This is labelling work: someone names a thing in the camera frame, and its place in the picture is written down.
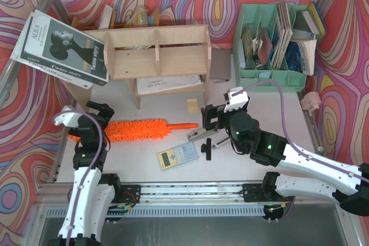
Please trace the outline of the orange microfiber duster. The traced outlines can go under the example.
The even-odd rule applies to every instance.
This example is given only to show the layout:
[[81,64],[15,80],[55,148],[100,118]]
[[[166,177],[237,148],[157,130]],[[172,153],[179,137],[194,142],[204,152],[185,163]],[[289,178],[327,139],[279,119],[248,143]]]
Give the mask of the orange microfiber duster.
[[103,134],[111,142],[164,139],[171,131],[198,128],[197,123],[169,124],[164,119],[110,122]]

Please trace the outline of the large black-cover book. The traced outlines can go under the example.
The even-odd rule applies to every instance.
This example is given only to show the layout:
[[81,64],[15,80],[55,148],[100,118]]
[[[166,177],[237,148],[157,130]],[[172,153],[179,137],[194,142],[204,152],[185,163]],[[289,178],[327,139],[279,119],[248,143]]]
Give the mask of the large black-cover book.
[[11,58],[84,89],[104,86],[109,75],[104,43],[35,10],[28,17]]

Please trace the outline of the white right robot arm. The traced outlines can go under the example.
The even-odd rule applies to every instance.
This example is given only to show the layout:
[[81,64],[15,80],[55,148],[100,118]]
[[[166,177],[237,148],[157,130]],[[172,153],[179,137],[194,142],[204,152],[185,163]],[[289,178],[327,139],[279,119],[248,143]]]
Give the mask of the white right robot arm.
[[338,203],[351,214],[368,216],[367,163],[334,161],[301,148],[289,136],[263,131],[246,107],[227,111],[224,105],[207,105],[201,108],[201,114],[203,128],[225,130],[236,154],[248,155],[264,166],[307,174],[307,178],[297,178],[267,172],[261,188],[267,198],[317,196]]

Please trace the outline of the grey and black stapler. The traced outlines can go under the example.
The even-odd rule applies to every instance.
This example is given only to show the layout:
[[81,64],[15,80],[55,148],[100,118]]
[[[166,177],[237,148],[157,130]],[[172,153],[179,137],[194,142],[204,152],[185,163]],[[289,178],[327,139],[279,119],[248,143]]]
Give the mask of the grey and black stapler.
[[219,131],[220,130],[215,130],[215,129],[207,131],[204,128],[198,128],[187,135],[187,140],[189,142],[199,141],[201,139],[211,137],[212,135],[217,134]]

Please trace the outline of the yellow sticky note pad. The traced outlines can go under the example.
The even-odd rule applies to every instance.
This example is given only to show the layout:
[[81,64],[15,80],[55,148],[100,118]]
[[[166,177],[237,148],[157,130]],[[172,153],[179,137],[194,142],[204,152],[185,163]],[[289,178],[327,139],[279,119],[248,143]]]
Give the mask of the yellow sticky note pad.
[[199,112],[198,99],[196,98],[187,99],[187,110],[188,110],[188,113]]

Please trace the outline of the black stapler remover tool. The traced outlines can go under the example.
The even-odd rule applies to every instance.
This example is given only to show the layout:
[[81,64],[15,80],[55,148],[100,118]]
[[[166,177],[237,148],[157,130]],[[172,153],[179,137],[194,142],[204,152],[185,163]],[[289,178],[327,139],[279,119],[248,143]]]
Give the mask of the black stapler remover tool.
[[225,138],[222,138],[222,139],[216,141],[215,143],[212,144],[212,149],[217,149],[217,148],[221,147],[222,145],[227,143],[229,140],[230,140],[230,137],[225,137]]

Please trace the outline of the white paper booklet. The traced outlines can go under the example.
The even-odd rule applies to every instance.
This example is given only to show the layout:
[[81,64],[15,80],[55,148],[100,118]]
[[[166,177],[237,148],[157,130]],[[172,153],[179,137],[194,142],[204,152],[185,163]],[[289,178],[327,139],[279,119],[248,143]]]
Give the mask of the white paper booklet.
[[202,75],[138,78],[137,93],[151,94],[174,89],[189,88],[193,86],[202,85],[203,83],[204,79]]

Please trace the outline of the gold scientific calculator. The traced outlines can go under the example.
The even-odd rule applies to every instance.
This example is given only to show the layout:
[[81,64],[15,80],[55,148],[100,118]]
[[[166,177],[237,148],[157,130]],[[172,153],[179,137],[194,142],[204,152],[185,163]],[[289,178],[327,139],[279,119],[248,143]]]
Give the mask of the gold scientific calculator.
[[199,159],[193,142],[187,142],[157,153],[162,170],[173,168]]

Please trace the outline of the grey notebook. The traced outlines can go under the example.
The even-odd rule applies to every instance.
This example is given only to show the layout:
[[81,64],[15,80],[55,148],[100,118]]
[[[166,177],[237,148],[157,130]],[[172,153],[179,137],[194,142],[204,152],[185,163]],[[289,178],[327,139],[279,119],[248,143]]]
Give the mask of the grey notebook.
[[231,78],[231,51],[212,48],[210,78],[229,80]]

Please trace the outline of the green desk organizer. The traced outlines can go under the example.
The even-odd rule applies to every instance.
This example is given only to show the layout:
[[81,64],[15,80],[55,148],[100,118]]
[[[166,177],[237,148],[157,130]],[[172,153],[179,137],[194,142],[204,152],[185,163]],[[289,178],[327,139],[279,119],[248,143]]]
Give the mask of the green desk organizer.
[[232,45],[237,86],[273,80],[283,92],[301,92],[305,87],[307,76],[290,70],[277,49],[283,37],[279,11],[277,4],[241,5]]

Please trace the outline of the pink plastic piggy toy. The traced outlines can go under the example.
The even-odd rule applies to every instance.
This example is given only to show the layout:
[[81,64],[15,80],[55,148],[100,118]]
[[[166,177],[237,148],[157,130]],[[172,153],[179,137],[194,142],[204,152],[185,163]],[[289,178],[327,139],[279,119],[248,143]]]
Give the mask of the pink plastic piggy toy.
[[321,98],[318,92],[308,92],[301,100],[302,109],[307,111],[310,115],[321,105]]

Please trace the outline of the blue and yellow book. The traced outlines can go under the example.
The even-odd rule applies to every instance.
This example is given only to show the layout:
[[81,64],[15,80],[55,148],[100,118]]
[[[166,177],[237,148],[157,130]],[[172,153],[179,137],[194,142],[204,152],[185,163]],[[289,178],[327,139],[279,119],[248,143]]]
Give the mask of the blue and yellow book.
[[326,27],[314,2],[310,2],[303,10],[296,10],[293,28],[315,34],[321,40],[326,35]]

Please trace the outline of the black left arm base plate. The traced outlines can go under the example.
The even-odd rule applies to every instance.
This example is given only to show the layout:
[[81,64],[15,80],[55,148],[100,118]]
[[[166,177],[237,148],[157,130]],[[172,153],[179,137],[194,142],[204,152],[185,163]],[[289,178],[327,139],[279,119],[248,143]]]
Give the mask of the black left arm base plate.
[[141,185],[125,184],[121,186],[120,193],[113,199],[108,207],[105,224],[117,224],[140,203]]

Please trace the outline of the aluminium front rail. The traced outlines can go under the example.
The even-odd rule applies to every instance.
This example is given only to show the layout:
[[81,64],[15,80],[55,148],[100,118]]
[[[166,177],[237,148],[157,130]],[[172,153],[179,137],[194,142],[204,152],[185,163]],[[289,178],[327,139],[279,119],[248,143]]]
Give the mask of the aluminium front rail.
[[66,205],[72,201],[73,188],[82,188],[84,191],[90,186],[90,196],[102,200],[106,189],[113,192],[113,199],[120,193],[125,184],[141,185],[140,203],[137,205],[152,206],[188,206],[188,205],[234,205],[245,203],[239,196],[243,184],[255,182],[179,182],[179,183],[120,183],[112,175],[104,175],[94,187],[91,180],[72,183],[46,183],[40,186],[36,194],[35,203],[56,203]]

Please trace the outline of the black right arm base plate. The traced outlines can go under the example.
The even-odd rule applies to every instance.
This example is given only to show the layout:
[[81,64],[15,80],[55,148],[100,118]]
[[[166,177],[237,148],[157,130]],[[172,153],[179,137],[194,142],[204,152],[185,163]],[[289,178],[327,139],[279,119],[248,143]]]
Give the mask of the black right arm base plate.
[[268,223],[281,222],[295,204],[295,196],[281,196],[276,191],[275,181],[264,180],[262,183],[243,184],[239,191],[246,203],[262,203],[263,219]]

